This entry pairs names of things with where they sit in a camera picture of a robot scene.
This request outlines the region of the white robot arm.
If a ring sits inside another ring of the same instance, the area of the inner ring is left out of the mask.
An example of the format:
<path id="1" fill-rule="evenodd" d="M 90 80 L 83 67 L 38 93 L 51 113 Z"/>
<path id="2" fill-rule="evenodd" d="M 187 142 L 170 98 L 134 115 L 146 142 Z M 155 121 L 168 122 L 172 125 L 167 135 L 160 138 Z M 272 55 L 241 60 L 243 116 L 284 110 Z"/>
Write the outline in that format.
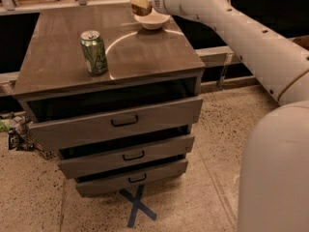
<path id="1" fill-rule="evenodd" d="M 238 232 L 309 232 L 309 51 L 230 0 L 130 2 L 209 26 L 279 104 L 242 153 Z"/>

